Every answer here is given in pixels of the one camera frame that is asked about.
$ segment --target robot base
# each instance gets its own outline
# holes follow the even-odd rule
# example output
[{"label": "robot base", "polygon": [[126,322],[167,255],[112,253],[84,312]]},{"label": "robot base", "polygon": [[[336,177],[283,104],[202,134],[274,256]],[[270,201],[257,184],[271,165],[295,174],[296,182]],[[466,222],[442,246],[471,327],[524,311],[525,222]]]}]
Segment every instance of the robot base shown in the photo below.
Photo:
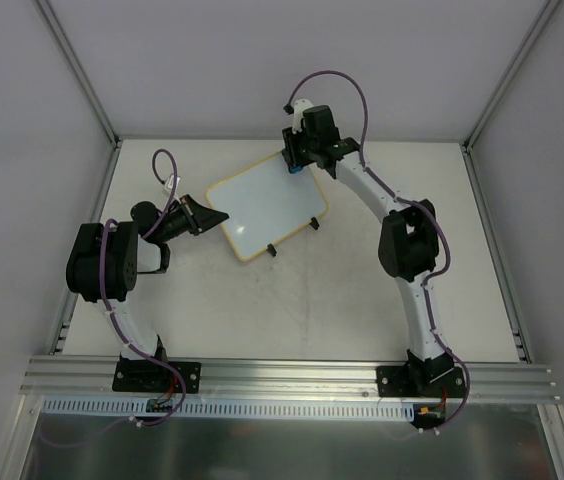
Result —
[{"label": "robot base", "polygon": [[[164,347],[158,347],[155,358],[166,361]],[[199,362],[172,362],[184,379],[187,395],[196,394],[200,390],[200,376],[202,364]],[[164,393],[171,386],[173,375],[165,368],[148,360],[129,360],[120,357],[113,377],[112,390],[114,392],[130,393]],[[182,385],[175,385],[174,393],[182,393]]]},{"label": "robot base", "polygon": [[414,379],[413,365],[411,361],[404,365],[379,366],[375,370],[378,385],[378,395],[380,397],[431,397],[439,398],[444,395],[446,390],[447,398],[463,398],[466,392],[464,373],[460,367],[453,367],[451,370],[438,376],[432,381],[422,381]]}]

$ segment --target perforated metal strip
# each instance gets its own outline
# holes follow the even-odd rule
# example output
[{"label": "perforated metal strip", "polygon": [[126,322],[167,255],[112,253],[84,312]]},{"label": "perforated metal strip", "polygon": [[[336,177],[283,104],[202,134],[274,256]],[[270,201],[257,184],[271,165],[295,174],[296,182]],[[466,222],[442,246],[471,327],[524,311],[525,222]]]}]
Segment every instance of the perforated metal strip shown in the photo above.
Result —
[{"label": "perforated metal strip", "polygon": [[513,333],[513,341],[515,342],[515,348],[518,352],[518,358],[521,362],[527,361],[526,351],[524,350],[524,341],[522,340],[522,335],[520,331],[516,328],[512,328],[511,332]]},{"label": "perforated metal strip", "polygon": [[[159,416],[146,413],[148,398],[48,396],[42,411],[52,414]],[[406,402],[292,402],[187,399],[178,417],[413,421]]]}]

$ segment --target cable clip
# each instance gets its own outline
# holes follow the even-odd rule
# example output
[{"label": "cable clip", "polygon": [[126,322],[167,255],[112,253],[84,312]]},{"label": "cable clip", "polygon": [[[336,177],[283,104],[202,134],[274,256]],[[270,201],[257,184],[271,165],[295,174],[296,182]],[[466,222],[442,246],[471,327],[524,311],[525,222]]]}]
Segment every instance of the cable clip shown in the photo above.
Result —
[{"label": "cable clip", "polygon": [[301,98],[293,103],[293,133],[302,131],[302,119],[304,118],[304,110],[311,108],[313,104],[306,98]]},{"label": "cable clip", "polygon": [[180,176],[178,176],[178,178],[175,180],[175,182],[173,181],[173,174],[169,175],[166,178],[166,181],[162,182],[163,185],[163,191],[166,194],[166,196],[168,197],[169,195],[171,195],[171,190],[173,190],[174,188],[177,189],[178,185],[180,184],[180,180],[182,180],[182,178]]}]

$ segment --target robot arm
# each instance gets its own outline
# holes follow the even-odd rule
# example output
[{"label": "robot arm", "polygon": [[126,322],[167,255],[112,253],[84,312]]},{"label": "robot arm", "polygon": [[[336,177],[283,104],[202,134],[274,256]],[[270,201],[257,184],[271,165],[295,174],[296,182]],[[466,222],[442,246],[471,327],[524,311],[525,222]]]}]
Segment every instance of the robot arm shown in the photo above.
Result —
[{"label": "robot arm", "polygon": [[[419,209],[404,208],[369,175],[360,161],[359,145],[351,138],[340,138],[329,107],[314,107],[302,99],[294,103],[293,114],[293,126],[282,132],[289,172],[316,163],[349,187],[380,221],[378,256],[384,270],[398,284],[407,317],[409,376],[418,387],[431,385],[454,368],[453,359],[431,331],[422,286],[424,278],[435,268],[439,253],[433,225]],[[419,203],[435,216],[431,202]],[[437,317],[434,291],[431,284],[426,288],[433,315]],[[435,333],[441,336],[439,329]]]},{"label": "robot arm", "polygon": [[[171,251],[166,244],[182,233],[199,235],[228,218],[223,212],[199,205],[189,195],[174,201],[158,228],[149,232],[160,212],[150,202],[140,202],[131,210],[132,222],[120,222],[109,233],[105,259],[105,290],[108,303],[117,319],[124,337],[141,352],[166,361],[167,355],[159,336],[141,315],[134,315],[132,291],[138,275],[164,273],[169,267]],[[66,279],[69,290],[79,293],[87,302],[95,303],[113,330],[114,325],[100,295],[100,247],[104,227],[100,223],[83,224],[78,231],[71,256],[67,264]],[[147,370],[162,376],[164,372],[121,345],[121,362],[125,371],[139,366],[138,377],[146,383]]]}]

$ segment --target white wall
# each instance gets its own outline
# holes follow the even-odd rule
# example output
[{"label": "white wall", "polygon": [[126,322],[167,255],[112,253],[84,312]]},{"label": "white wall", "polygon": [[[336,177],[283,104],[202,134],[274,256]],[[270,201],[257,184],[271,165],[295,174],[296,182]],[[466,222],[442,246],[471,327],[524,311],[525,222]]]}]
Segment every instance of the white wall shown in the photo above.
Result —
[{"label": "white wall", "polygon": [[[53,0],[120,134],[279,138],[319,69],[375,139],[463,140],[544,0]],[[303,94],[357,136],[342,79]]]},{"label": "white wall", "polygon": [[554,366],[564,399],[564,2],[476,161],[535,359]]},{"label": "white wall", "polygon": [[0,1],[0,437],[108,145],[30,0]]}]

